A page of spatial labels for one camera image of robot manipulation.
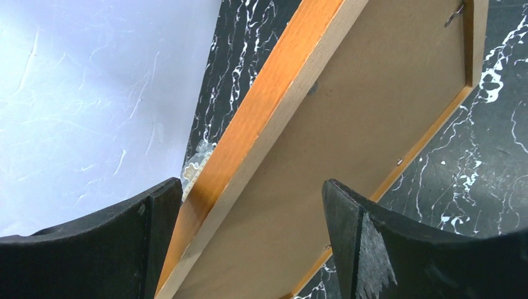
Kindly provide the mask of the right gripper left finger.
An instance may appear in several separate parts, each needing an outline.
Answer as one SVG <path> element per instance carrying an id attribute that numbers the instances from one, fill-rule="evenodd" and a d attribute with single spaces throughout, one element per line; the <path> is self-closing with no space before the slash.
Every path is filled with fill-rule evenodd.
<path id="1" fill-rule="evenodd" d="M 182 199 L 169 178 L 78 219 L 1 238 L 2 298 L 153 298 Z"/>

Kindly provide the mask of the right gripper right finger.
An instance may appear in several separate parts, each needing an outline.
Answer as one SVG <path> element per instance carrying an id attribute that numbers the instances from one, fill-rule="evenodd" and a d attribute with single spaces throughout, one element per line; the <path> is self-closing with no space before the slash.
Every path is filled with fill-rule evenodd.
<path id="1" fill-rule="evenodd" d="M 329 179 L 324 215 L 343 298 L 526 298 L 527 230 L 479 239 L 388 210 Z"/>

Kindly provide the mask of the small plastic bag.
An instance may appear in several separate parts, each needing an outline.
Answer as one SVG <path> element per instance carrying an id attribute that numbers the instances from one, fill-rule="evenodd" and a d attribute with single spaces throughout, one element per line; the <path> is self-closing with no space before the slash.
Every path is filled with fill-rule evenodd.
<path id="1" fill-rule="evenodd" d="M 182 202 L 187 199 L 193 185 L 196 183 L 197 178 L 204 169 L 205 164 L 208 162 L 216 145 L 217 143 L 209 143 L 208 141 L 200 140 L 196 147 L 196 152 L 184 164 L 181 173 L 183 191 Z"/>

